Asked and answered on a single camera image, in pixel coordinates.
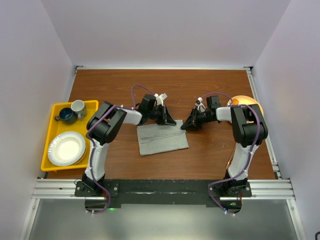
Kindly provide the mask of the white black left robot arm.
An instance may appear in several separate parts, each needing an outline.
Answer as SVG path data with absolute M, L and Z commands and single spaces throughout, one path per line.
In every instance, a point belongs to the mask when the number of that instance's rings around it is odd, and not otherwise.
M 105 191 L 103 186 L 108 148 L 123 124 L 141 126 L 148 120 L 155 120 L 160 126 L 177 124 L 164 103 L 166 98 L 166 93 L 145 94 L 142 101 L 132 108 L 117 106 L 108 101 L 98 108 L 86 125 L 90 152 L 81 180 L 88 193 L 99 196 Z

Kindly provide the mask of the grey cloth napkin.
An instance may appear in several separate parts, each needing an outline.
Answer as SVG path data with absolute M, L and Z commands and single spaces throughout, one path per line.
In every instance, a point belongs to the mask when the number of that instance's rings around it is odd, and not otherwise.
M 137 139 L 141 156 L 189 148 L 186 131 L 181 129 L 183 121 L 176 125 L 148 124 L 137 127 Z

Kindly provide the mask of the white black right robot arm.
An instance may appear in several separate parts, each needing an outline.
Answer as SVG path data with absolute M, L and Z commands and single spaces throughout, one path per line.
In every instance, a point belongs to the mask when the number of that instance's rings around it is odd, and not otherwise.
M 209 187 L 221 196 L 233 197 L 246 188 L 248 170 L 253 156 L 268 136 L 268 128 L 258 104 L 233 104 L 222 106 L 217 95 L 206 97 L 206 107 L 199 97 L 181 130 L 200 130 L 210 122 L 230 122 L 235 140 L 232 161 L 222 180 Z

